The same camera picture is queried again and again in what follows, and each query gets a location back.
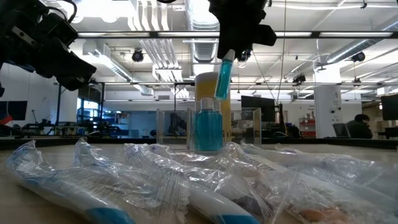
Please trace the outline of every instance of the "wooden table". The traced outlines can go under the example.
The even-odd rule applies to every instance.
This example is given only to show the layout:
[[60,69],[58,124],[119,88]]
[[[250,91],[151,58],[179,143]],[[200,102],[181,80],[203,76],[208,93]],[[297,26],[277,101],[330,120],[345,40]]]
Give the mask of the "wooden table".
[[[99,145],[103,148],[103,154],[112,159],[117,159],[122,156],[117,153],[122,145],[103,144]],[[275,148],[275,146],[264,146],[268,148]],[[294,145],[294,147],[301,151],[308,152],[335,152],[351,154],[362,159],[374,159],[377,161],[384,160],[386,162],[398,161],[398,153],[394,151],[380,151],[372,149],[355,149],[354,147],[343,146],[319,146],[319,145]],[[56,146],[40,148],[48,160],[48,162],[57,169],[66,169],[71,166],[74,156],[74,146]],[[1,223],[6,224],[80,224],[88,223],[81,216],[75,212],[71,212],[65,208],[54,205],[35,193],[26,190],[17,185],[6,174],[4,168],[4,161],[12,151],[0,151],[0,220]],[[204,220],[199,220],[196,216],[189,214],[187,217],[188,223],[206,223]],[[278,223],[298,223],[288,215],[281,216]]]

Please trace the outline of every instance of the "person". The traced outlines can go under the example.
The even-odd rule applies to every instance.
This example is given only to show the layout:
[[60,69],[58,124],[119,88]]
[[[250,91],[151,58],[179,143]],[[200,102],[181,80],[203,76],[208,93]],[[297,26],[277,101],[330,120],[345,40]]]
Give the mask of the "person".
[[358,114],[353,121],[348,122],[346,125],[351,138],[371,139],[373,134],[369,129],[369,121],[366,114]]

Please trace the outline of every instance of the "chair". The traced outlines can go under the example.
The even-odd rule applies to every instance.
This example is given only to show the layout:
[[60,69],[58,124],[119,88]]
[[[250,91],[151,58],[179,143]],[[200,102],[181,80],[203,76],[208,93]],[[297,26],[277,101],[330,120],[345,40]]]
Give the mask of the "chair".
[[333,128],[335,129],[336,137],[338,138],[350,138],[347,125],[345,123],[336,123],[333,124]]

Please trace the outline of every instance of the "ceiling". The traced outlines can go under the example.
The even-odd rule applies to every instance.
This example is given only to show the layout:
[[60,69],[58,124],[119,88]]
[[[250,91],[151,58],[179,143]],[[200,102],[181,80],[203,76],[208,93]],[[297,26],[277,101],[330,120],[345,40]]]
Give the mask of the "ceiling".
[[[81,22],[73,24],[73,27],[79,32],[83,31],[111,31],[111,30],[128,30],[127,18],[124,17],[125,7],[124,4],[129,1],[113,1],[108,0],[96,1],[96,7],[101,8],[100,11],[105,15],[117,15],[120,13],[120,18],[116,22],[108,23],[100,17],[85,17]],[[359,6],[362,1],[358,0],[287,0],[285,1],[272,1],[272,7],[265,7],[267,12],[266,18],[261,22],[262,24],[270,25],[274,30],[283,31],[284,26],[286,30],[299,30],[299,31],[368,31],[375,30],[375,28],[390,18],[397,16],[398,8],[396,0],[368,0],[366,9],[337,9],[337,10],[314,10],[319,7],[332,7],[332,6]],[[54,4],[53,1],[47,1],[47,4]],[[283,7],[284,4],[293,7],[306,7],[306,9],[291,9]],[[169,4],[168,8],[168,24],[170,30],[187,30],[187,18],[185,5],[183,0],[178,0],[174,4]],[[239,68],[238,62],[235,61],[233,66],[233,82],[255,82],[264,80],[270,82],[282,82],[288,80],[291,82],[291,77],[296,73],[290,73],[294,68],[297,68],[303,62],[300,72],[306,75],[307,81],[312,81],[313,76],[313,62],[317,55],[330,54],[341,47],[354,41],[353,39],[278,39],[275,46],[268,47],[263,45],[253,45],[252,56],[247,61],[244,68]],[[175,55],[179,65],[182,68],[182,77],[185,81],[192,80],[193,73],[193,60],[191,56],[190,44],[183,43],[183,39],[173,39],[172,44],[174,47]],[[143,82],[157,82],[152,76],[153,62],[146,54],[145,48],[140,44],[137,39],[101,39],[97,40],[98,45],[106,44],[111,49],[111,56],[114,60],[118,61],[126,70],[130,71],[134,79]],[[144,61],[133,62],[131,59],[134,49],[144,49]],[[378,57],[388,51],[389,54]],[[396,39],[383,40],[382,42],[373,45],[363,51],[366,55],[366,60],[357,62],[356,68],[353,69],[352,62],[340,62],[341,79],[344,82],[349,82],[354,79],[354,76],[360,76],[365,73],[376,72],[386,66],[398,62],[398,41]],[[214,70],[218,71],[219,60],[213,61],[216,65]],[[118,82],[117,76],[106,66],[92,62],[97,66],[98,71],[95,78],[102,82]],[[393,77],[398,79],[397,70],[392,70],[389,73],[375,75],[368,78],[366,82],[380,82],[383,80],[394,81]]]

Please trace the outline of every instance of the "blue liquid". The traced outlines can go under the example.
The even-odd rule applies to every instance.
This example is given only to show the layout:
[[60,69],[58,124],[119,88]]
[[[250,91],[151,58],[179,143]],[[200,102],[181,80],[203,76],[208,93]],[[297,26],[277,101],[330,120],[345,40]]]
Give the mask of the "blue liquid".
[[232,62],[231,60],[223,59],[223,63],[221,64],[215,91],[215,98],[217,100],[226,100],[228,97],[229,86],[231,84]]
[[221,114],[214,110],[201,110],[195,121],[195,143],[197,151],[215,152],[221,149],[222,126],[220,127],[219,117]]

